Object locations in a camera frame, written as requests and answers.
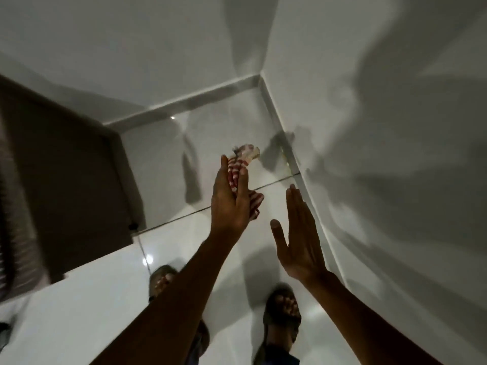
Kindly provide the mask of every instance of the wall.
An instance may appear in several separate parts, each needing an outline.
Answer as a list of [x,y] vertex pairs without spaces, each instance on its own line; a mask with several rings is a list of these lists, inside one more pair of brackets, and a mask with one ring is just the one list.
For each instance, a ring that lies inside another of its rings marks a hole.
[[277,0],[1,0],[0,74],[111,122],[258,73]]
[[280,0],[263,71],[347,286],[487,363],[487,0]]

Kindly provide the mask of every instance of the forearm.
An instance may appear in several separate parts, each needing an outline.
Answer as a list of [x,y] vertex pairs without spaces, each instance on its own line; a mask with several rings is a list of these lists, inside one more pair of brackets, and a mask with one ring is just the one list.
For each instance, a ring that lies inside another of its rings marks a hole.
[[233,241],[210,236],[171,284],[92,362],[92,365],[183,363],[204,307]]
[[362,365],[440,364],[328,273],[305,284],[344,336]]

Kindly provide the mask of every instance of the jeans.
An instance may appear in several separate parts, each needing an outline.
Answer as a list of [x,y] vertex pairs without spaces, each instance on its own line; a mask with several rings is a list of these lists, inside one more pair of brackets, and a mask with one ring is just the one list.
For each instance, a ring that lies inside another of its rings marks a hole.
[[[191,344],[185,365],[198,365],[200,361],[201,336],[196,337]],[[300,361],[284,351],[282,348],[268,344],[265,347],[265,359],[260,365],[299,365]]]

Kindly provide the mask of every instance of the hand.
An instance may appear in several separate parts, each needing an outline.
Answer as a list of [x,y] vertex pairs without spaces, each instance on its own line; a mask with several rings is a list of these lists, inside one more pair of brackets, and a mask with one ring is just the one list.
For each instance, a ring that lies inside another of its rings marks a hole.
[[289,276],[307,283],[320,279],[327,270],[315,219],[300,190],[294,184],[286,190],[287,214],[289,217],[289,245],[286,244],[283,227],[277,220],[271,221],[271,230],[276,240],[277,257]]
[[238,194],[235,198],[228,183],[228,158],[223,155],[211,198],[210,236],[237,243],[250,220],[250,199],[248,197],[248,172],[240,170]]

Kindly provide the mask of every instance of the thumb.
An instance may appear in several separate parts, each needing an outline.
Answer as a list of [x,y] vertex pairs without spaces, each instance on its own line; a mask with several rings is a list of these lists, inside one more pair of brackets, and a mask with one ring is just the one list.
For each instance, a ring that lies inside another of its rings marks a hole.
[[247,199],[248,198],[248,170],[245,167],[240,169],[239,174],[239,185],[238,185],[238,192],[237,192],[237,202],[239,199]]
[[276,241],[277,257],[281,264],[283,264],[288,260],[288,251],[286,238],[284,237],[283,227],[281,226],[281,223],[279,223],[279,221],[275,219],[272,219],[271,231]]

